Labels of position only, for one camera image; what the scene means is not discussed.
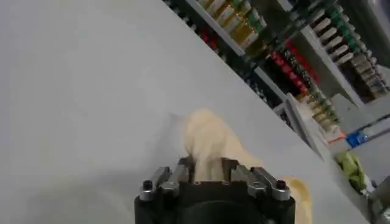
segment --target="store shelf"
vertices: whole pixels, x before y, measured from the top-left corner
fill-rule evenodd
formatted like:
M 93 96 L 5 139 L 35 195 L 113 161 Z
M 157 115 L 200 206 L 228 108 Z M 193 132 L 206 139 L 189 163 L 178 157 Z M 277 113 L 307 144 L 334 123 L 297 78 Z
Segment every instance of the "store shelf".
M 324 159 L 309 131 L 309 128 L 304 123 L 299 113 L 296 99 L 291 94 L 287 94 L 285 101 L 285 111 L 289 117 L 289 120 L 291 121 L 291 125 L 293 126 L 294 131 L 302 138 L 304 142 L 310 146 L 311 149 L 313 149 L 315 153 L 317 153 L 321 159 Z
M 292 9 L 292 5 L 288 2 L 288 0 L 278 0 L 278 3 L 282 7 L 282 9 L 286 12 Z M 346 78 L 341 73 L 339 68 L 331 60 L 327 51 L 321 45 L 318 37 L 313 32 L 311 27 L 306 26 L 305 28 L 303 28 L 301 30 L 301 33 L 305 37 L 305 39 L 307 40 L 308 44 L 313 48 L 314 52 L 321 59 L 321 62 L 328 69 L 328 71 L 329 71 L 328 74 L 331 74 L 333 76 L 332 79 L 334 79 L 340 85 L 340 87 L 349 96 L 350 100 L 357 107 L 360 107 L 360 108 L 364 107 L 363 101 L 360 99 L 359 95 L 353 89 L 352 85 L 346 80 Z
M 214 20 L 210 14 L 196 1 L 185 0 L 200 17 L 225 41 L 225 43 L 238 55 L 244 56 L 245 51 L 234 41 L 230 35 Z M 269 78 L 269 76 L 259 67 L 255 69 L 255 73 L 270 87 L 273 92 L 280 98 L 281 101 L 286 99 L 286 95 L 280 90 L 280 88 Z
M 245 51 L 234 41 L 230 35 L 214 20 L 210 14 L 196 1 L 185 0 L 198 14 L 204 19 L 204 21 L 225 41 L 227 45 L 238 55 L 245 55 Z

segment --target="product on shelf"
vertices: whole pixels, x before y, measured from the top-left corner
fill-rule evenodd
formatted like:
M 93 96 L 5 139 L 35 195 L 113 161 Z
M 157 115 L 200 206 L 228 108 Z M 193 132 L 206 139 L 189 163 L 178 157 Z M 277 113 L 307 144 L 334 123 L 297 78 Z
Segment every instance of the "product on shelf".
M 227 18 L 236 13 L 243 0 L 226 1 L 221 8 L 214 13 L 213 18 L 219 25 L 223 25 Z
M 219 8 L 226 2 L 226 0 L 210 0 L 205 6 L 206 11 L 210 15 L 214 15 Z
M 247 36 L 253 31 L 254 26 L 259 21 L 260 15 L 257 10 L 252 9 L 247 17 L 241 21 L 241 23 L 230 33 L 230 36 L 238 44 L 244 41 Z
M 361 41 L 343 11 L 337 4 L 320 10 L 313 18 L 311 27 L 358 95 L 364 102 L 370 102 L 386 94 L 388 86 L 377 71 L 377 59 Z
M 294 86 L 299 89 L 300 93 L 308 92 L 308 89 L 305 86 L 302 78 L 294 73 L 293 69 L 290 67 L 290 65 L 286 63 L 286 61 L 283 59 L 283 57 L 280 54 L 274 52 L 271 54 L 271 58 L 281 68 L 283 73 L 294 84 Z
M 243 4 L 236 10 L 235 13 L 230 15 L 222 24 L 222 27 L 227 33 L 230 33 L 235 29 L 238 24 L 244 19 L 244 17 L 250 12 L 252 9 L 249 1 L 244 1 Z
M 240 42 L 239 45 L 241 46 L 241 48 L 246 50 L 252 43 L 254 43 L 259 37 L 261 31 L 263 31 L 266 26 L 267 24 L 262 18 L 257 23 L 255 23 L 247 37 L 245 37 L 245 39 Z

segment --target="white table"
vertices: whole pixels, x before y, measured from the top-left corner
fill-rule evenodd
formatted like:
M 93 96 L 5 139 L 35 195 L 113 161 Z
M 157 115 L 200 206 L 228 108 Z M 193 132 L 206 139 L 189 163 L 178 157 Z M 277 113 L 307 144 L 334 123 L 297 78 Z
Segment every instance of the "white table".
M 366 223 L 323 162 L 159 0 L 0 2 L 0 222 L 131 223 L 139 181 L 176 160 L 162 133 L 210 108 L 313 223 Z

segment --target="green bottle cap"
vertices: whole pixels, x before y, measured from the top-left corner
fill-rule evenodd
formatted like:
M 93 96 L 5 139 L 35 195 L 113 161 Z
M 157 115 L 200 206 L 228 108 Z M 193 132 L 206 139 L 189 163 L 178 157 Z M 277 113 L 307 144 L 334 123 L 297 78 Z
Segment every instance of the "green bottle cap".
M 341 31 L 341 33 L 342 33 L 344 36 L 350 35 L 348 28 L 346 28 L 345 26 L 339 27 L 339 30 Z
M 336 22 L 337 29 L 339 29 L 342 26 L 344 26 L 344 21 L 341 19 L 337 19 L 337 22 Z
M 339 17 L 340 17 L 340 14 L 339 14 L 339 12 L 337 12 L 336 10 L 334 10 L 334 11 L 332 11 L 332 12 L 329 13 L 329 17 L 330 17 L 331 19 L 336 19 L 336 18 L 339 18 Z

